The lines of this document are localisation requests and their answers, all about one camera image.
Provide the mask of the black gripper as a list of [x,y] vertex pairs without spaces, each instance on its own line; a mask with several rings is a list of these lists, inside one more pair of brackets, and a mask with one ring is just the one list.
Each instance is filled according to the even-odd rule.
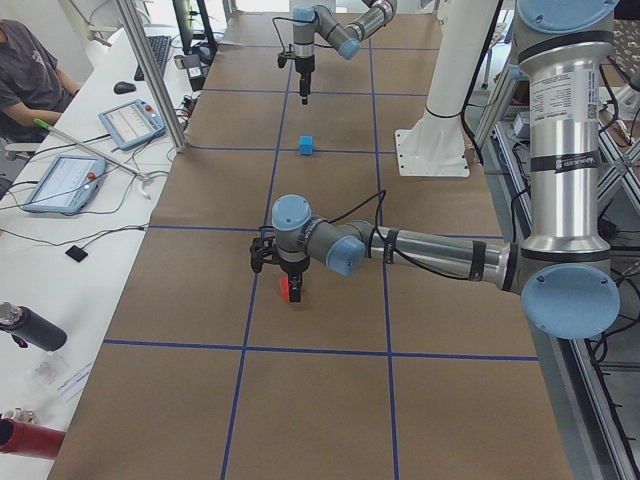
[[315,70],[314,57],[297,57],[296,72],[300,75],[299,94],[301,96],[301,104],[308,105],[308,96],[311,93],[312,73]]
[[287,275],[288,299],[290,303],[301,301],[303,274],[309,268],[311,259],[305,257],[298,261],[280,260],[280,268]]

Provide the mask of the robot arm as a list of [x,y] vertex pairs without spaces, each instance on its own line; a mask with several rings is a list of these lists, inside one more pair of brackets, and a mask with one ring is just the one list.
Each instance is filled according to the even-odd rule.
[[[408,130],[397,130],[398,168],[404,176],[467,178],[462,158],[463,130],[489,154],[479,163],[497,166],[502,148],[484,133],[465,130],[464,111],[480,64],[489,48],[501,1],[455,4],[453,27],[482,14],[484,33],[467,40],[443,37],[444,60],[436,65],[431,97],[444,94],[444,67],[460,67],[453,100],[429,100],[424,115]],[[368,10],[343,24],[325,5],[292,7],[293,41],[279,53],[283,67],[294,60],[301,74],[303,105],[315,68],[312,41],[316,34],[343,58],[355,56],[364,40],[388,25],[396,1],[363,1]],[[533,226],[510,242],[491,245],[480,240],[449,238],[378,225],[382,193],[333,220],[313,215],[304,197],[288,194],[274,202],[273,237],[254,240],[251,265],[279,265],[286,272],[284,293],[300,301],[302,275],[311,259],[329,270],[349,275],[364,258],[384,264],[406,264],[457,281],[489,282],[519,295],[529,322],[556,338],[593,338],[616,320],[620,294],[610,273],[610,246],[597,229],[597,184],[600,152],[599,67],[613,47],[614,11],[619,1],[515,1],[515,64],[529,81],[529,173],[524,193],[515,201],[529,206]],[[376,198],[374,224],[362,220],[339,223]]]
[[368,10],[347,24],[322,4],[294,5],[291,8],[293,44],[279,57],[279,66],[287,60],[294,62],[299,74],[299,96],[303,105],[311,94],[312,74],[315,71],[315,40],[320,36],[342,58],[351,60],[361,43],[389,24],[397,12],[393,0],[364,1]]

